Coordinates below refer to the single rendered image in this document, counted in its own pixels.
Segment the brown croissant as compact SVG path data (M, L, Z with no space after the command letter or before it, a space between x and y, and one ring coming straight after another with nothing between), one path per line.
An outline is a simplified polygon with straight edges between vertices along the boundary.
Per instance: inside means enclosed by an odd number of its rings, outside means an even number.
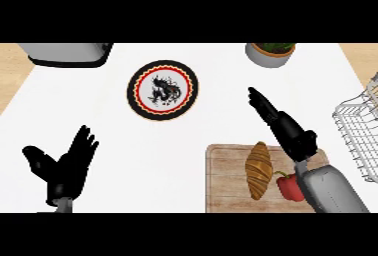
M259 200L272 176L269 154L264 142L252 147L244 161L246 184L250 198Z

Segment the grey potted plant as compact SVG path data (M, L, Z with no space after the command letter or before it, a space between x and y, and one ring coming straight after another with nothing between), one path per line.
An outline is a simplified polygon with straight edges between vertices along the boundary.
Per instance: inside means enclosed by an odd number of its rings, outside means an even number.
M295 48L290 48L286 53L269 53L262 50L255 43L244 45L244 54L247 59L264 68L278 68L287 62Z

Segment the red bell pepper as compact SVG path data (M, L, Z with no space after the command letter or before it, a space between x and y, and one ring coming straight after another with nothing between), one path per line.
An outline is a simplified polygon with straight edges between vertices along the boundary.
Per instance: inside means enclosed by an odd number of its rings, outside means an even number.
M280 177L275 179L275 184L283 198L289 201L300 202L303 195L296 184L296 176L281 171L275 171L275 174L280 174Z

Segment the grey black appliance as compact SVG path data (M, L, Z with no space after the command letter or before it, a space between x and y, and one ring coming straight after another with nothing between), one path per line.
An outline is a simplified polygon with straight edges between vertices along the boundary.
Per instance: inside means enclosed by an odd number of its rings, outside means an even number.
M18 43L27 59L38 66L95 68L107 59L111 43Z

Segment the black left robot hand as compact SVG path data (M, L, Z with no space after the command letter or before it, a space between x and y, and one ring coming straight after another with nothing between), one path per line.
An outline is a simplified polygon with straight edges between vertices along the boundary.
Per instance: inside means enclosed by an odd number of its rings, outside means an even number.
M30 172L47 183L48 206L55 207L57 201L73 201L83 188L88 166L92 160L98 142L89 133L89 128L82 125L75 134L67 152L54 160L35 146L24 146L21 154L27 160Z

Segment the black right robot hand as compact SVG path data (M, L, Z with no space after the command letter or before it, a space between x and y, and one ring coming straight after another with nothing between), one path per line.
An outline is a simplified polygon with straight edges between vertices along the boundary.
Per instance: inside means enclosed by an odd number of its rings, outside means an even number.
M295 162L306 160L317 152L315 138L312 130L303 130L286 114L278 111L264 95L253 87L247 88L249 105L253 107L262 121L272 132L278 145Z

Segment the wooden cutting board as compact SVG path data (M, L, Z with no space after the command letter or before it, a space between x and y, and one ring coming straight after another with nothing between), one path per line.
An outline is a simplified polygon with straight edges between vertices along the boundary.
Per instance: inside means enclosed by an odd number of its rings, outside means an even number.
M244 161L252 145L212 144L207 146L206 162L206 211L215 212L309 212L314 210L305 201L286 200L271 176L265 193L259 200L250 198Z

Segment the black red patterned plate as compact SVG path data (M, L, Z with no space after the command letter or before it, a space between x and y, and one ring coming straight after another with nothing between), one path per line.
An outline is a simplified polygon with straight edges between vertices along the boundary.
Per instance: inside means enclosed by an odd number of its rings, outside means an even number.
M199 92L191 69L173 60L156 60L132 74L126 102L132 111L151 121L175 119L190 109Z

